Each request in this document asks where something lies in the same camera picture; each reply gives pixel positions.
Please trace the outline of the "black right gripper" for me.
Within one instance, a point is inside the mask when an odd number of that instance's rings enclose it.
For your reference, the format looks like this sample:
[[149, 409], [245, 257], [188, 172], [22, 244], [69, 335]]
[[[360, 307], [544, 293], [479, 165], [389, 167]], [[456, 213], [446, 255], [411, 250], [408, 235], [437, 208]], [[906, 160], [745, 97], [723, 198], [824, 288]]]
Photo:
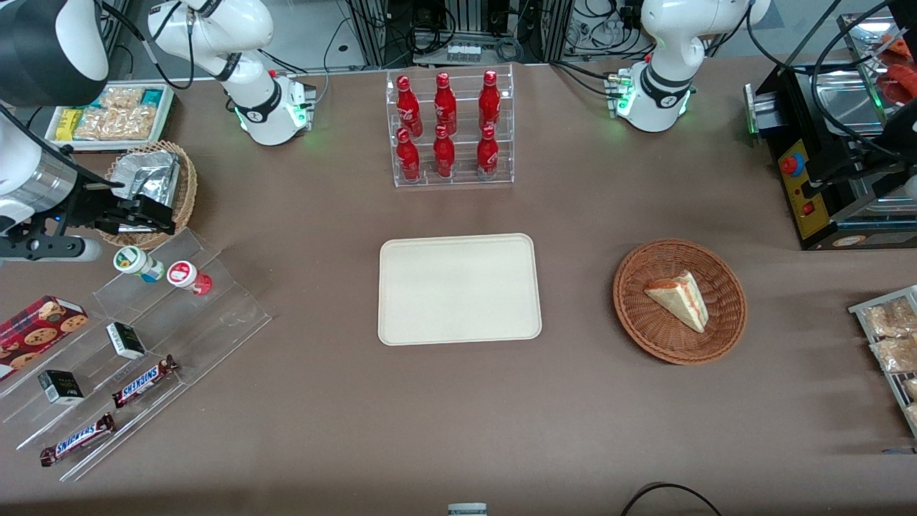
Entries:
[[171, 220], [173, 210], [155, 199], [145, 195], [122, 199], [107, 186], [96, 183], [78, 182], [67, 196], [67, 228], [88, 226], [111, 235], [174, 235], [175, 223]]

